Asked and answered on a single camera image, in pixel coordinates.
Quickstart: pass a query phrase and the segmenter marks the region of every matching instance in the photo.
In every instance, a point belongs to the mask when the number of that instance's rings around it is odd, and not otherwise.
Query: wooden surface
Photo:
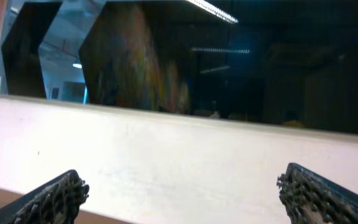
[[[19,194],[9,192],[7,190],[0,189],[0,208],[13,202],[14,200],[21,197]],[[86,223],[98,223],[98,224],[126,224],[119,220],[114,220],[112,218],[107,218],[101,215],[96,215],[90,212],[80,211],[77,218],[75,219],[76,224],[86,224]]]

